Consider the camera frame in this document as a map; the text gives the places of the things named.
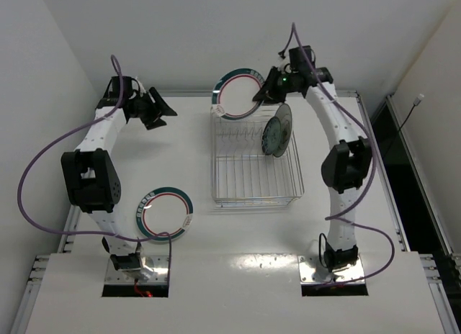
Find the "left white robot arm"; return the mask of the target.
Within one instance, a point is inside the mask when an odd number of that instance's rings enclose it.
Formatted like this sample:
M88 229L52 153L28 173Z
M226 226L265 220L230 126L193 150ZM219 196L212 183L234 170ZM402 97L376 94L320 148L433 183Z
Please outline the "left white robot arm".
M152 130L166 125L164 116L176 115L154 87L145 89L136 78L114 76L95 109L95 123L74 151L61 156L70 202L104 232L102 245L114 269L136 281L149 280L154 275L154 264L143 253L140 238L117 206L122 186L111 153L130 119L138 118Z

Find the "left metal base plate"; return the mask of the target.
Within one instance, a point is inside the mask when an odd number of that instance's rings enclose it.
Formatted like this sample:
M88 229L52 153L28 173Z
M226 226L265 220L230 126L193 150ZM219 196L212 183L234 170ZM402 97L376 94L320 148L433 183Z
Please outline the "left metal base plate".
M117 271L111 261L107 264L105 285L129 285L135 280L141 285L164 286L169 273L168 256L146 256L146 267L141 271Z

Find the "red green ringed plate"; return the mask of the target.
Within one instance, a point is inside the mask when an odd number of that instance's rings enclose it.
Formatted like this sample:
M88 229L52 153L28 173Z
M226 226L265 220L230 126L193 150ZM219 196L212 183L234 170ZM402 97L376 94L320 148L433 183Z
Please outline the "red green ringed plate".
M139 202L135 221L140 233L155 243L167 243L185 235L192 224L194 207L181 189L165 186L147 193Z
M262 105L254 96L262 88L264 77L251 68L237 68L225 74L212 90L211 112L236 121L250 117Z

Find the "metal base plate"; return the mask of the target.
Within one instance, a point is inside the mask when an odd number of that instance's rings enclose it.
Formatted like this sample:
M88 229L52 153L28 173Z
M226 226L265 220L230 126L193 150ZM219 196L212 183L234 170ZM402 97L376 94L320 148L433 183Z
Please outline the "metal base plate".
M169 273L168 256L146 256L146 267L141 271L117 271L111 261L107 264L105 285L129 285L135 280L141 285L164 286Z
M351 282L363 284L364 269L360 258L354 265L348 264L343 268L334 269L329 272L322 267L316 256L298 256L298 267L300 283L302 285L320 285L326 283Z

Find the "blue floral plate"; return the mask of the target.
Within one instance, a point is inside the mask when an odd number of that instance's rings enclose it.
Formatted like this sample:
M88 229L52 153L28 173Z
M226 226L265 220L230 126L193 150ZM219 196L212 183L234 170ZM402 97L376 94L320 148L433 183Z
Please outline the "blue floral plate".
M261 148L264 155L272 155L279 147L282 126L279 118L272 117L266 124L261 136Z

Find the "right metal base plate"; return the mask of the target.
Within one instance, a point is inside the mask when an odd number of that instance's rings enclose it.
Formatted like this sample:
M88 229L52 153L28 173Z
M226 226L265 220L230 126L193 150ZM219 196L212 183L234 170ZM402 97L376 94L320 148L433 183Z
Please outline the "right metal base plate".
M316 256L298 256L298 267L300 283L302 285L320 285L326 283L351 282L363 284L364 269L360 258L354 265L348 264L343 268L334 269L329 272L322 267Z

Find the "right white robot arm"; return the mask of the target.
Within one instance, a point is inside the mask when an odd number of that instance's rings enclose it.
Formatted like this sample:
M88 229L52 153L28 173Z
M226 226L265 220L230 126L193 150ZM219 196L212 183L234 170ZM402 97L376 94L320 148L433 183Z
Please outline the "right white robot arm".
M355 206L359 189L372 162L372 146L339 107L334 80L327 68L315 66L311 47L279 52L288 58L285 66L273 66L266 81L254 95L262 104L279 107L261 136L264 155L280 157L292 136L292 110L286 104L291 93L300 93L313 108L326 134L330 151L321 164L321 177L328 187L331 216L327 234L319 236L318 262L329 273L353 266L358 259L354 234Z

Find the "white plate dark rim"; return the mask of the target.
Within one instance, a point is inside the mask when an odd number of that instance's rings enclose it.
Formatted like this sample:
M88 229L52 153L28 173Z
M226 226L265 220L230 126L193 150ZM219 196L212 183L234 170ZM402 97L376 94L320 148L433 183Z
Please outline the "white plate dark rim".
M273 156L279 158L285 153L292 135L292 111L290 106L281 104L275 113L275 117L280 122L281 133L279 146L273 152Z

